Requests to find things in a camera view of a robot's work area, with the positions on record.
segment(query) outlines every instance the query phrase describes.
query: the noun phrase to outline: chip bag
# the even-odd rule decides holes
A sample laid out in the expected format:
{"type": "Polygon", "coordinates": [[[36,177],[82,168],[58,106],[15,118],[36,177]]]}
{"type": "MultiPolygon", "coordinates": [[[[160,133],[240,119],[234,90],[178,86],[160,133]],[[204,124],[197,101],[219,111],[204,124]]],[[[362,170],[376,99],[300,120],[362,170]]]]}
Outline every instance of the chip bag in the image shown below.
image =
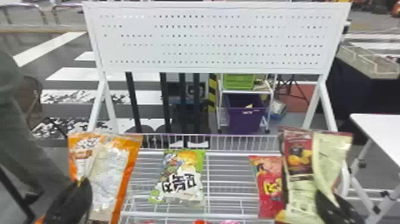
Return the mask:
{"type": "Polygon", "coordinates": [[[277,156],[249,156],[257,180],[260,209],[259,219],[274,219],[284,209],[282,193],[282,158],[277,156]]]}
{"type": "Polygon", "coordinates": [[[151,203],[204,205],[201,173],[205,150],[165,150],[160,181],[151,191],[151,203]]]}
{"type": "Polygon", "coordinates": [[[278,133],[285,158],[287,205],[276,216],[276,223],[323,224],[315,193],[319,189],[337,204],[333,187],[350,149],[351,134],[295,127],[280,127],[278,133]]]}
{"type": "Polygon", "coordinates": [[[73,133],[68,136],[70,176],[89,178],[93,191],[89,220],[117,224],[141,135],[73,133]]]}

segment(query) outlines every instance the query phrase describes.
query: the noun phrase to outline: white pegboard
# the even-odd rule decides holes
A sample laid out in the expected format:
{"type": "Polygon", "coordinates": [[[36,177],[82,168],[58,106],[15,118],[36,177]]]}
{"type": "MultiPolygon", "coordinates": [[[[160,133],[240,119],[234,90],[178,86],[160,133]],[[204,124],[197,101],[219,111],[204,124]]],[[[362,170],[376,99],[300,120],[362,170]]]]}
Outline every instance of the white pegboard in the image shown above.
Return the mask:
{"type": "Polygon", "coordinates": [[[108,72],[323,74],[349,3],[84,2],[108,72]]]}

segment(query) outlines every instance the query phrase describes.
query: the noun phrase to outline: green basket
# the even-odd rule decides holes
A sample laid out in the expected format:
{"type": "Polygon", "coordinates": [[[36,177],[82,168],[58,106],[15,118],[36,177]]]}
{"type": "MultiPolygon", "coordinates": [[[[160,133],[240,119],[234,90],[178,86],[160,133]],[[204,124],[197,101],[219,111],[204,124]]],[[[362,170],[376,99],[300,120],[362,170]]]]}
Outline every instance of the green basket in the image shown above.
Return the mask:
{"type": "Polygon", "coordinates": [[[224,74],[225,89],[253,90],[255,74],[224,74]]]}

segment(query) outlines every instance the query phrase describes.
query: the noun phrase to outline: metal railing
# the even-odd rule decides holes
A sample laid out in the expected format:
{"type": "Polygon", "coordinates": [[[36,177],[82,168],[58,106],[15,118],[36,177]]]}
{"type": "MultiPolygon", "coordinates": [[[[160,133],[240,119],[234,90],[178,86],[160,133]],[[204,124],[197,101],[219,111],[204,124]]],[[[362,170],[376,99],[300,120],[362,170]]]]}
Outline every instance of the metal railing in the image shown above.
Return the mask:
{"type": "Polygon", "coordinates": [[[35,8],[39,11],[43,24],[45,25],[49,24],[49,21],[47,20],[46,14],[44,13],[43,9],[38,4],[28,3],[28,2],[16,2],[16,3],[0,5],[0,8],[3,11],[3,14],[8,24],[13,24],[10,14],[8,13],[8,9],[12,7],[35,8]]]}

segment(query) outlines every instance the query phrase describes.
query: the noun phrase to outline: black shoe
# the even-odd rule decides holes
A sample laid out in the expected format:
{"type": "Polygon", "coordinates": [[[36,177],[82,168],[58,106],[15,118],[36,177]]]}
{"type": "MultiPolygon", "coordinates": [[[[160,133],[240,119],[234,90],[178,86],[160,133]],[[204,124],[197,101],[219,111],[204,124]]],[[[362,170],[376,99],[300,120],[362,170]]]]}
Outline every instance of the black shoe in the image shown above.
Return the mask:
{"type": "Polygon", "coordinates": [[[40,196],[43,195],[44,192],[45,190],[41,187],[36,189],[30,188],[25,195],[25,203],[27,203],[28,205],[35,203],[40,198],[40,196]]]}

